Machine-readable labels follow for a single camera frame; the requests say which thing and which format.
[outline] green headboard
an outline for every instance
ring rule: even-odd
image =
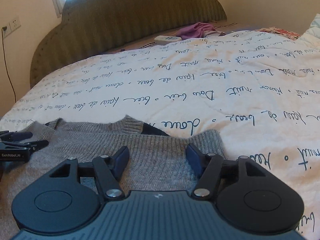
[[[61,23],[33,55],[30,86],[59,68],[128,42],[226,18],[217,0],[67,0]]]

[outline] wall outlet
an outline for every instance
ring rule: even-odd
[[[19,16],[15,17],[13,20],[11,20],[9,22],[10,24],[10,28],[11,31],[15,31],[16,29],[18,29],[21,26],[20,20],[19,20]]]
[[[7,23],[5,26],[3,26],[3,28],[1,29],[3,32],[3,38],[5,38],[6,36],[8,36],[12,31],[10,28],[10,24]]]

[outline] metal pivot screw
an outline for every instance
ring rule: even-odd
[[[206,188],[198,188],[193,192],[197,197],[206,197],[210,194],[210,191]]]
[[[119,197],[122,195],[122,191],[119,189],[113,188],[113,189],[107,190],[106,195],[108,197]]]

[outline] black cable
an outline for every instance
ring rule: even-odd
[[[7,71],[7,76],[9,78],[9,81],[10,81],[10,84],[11,84],[11,87],[12,87],[12,90],[13,90],[13,93],[14,93],[14,101],[17,102],[16,92],[14,91],[14,88],[13,88],[13,85],[12,85],[12,82],[11,82],[11,79],[10,79],[10,76],[9,76],[9,73],[8,73],[7,62],[5,61],[5,52],[4,52],[4,44],[3,44],[3,32],[4,32],[4,28],[2,27],[1,35],[2,35],[2,48],[3,48],[3,57],[4,57],[5,70]]]

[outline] gray knit sweater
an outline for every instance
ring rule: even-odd
[[[7,163],[0,181],[0,240],[8,240],[18,231],[11,213],[11,203],[22,189],[44,173],[74,156],[89,162],[100,155],[112,156],[127,145],[129,163],[120,186],[129,190],[188,190],[197,183],[185,158],[188,143],[203,153],[214,152],[224,157],[220,136],[208,130],[188,139],[143,135],[143,122],[129,116],[109,124],[65,122],[62,119],[48,126],[34,122],[24,131],[31,131],[28,141],[48,140],[49,145],[35,153],[28,163]],[[84,182],[92,187],[90,181]]]

